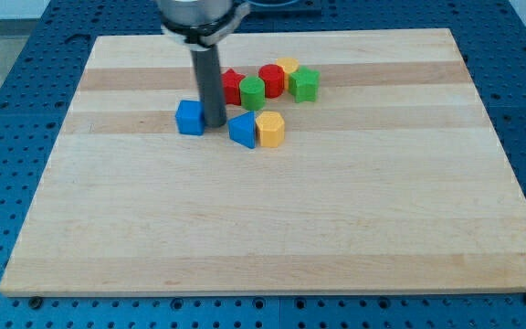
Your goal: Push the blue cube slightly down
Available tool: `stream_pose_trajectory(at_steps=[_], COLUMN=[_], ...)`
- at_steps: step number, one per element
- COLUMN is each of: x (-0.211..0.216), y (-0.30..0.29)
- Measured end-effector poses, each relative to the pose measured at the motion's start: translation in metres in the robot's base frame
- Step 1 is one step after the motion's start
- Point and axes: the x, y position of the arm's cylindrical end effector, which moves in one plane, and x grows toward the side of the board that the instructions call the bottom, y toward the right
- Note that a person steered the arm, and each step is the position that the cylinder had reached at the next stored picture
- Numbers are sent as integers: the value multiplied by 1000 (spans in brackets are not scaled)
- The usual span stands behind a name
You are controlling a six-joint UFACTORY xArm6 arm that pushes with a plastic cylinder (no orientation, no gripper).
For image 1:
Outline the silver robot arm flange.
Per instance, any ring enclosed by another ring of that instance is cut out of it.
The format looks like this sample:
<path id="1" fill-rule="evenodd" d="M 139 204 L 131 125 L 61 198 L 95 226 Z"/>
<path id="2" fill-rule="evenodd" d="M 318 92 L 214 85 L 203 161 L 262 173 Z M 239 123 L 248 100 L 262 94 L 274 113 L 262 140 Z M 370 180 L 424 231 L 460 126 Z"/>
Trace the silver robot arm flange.
<path id="1" fill-rule="evenodd" d="M 155 0 L 162 30 L 192 51 L 206 51 L 232 34 L 251 5 L 234 0 Z"/>

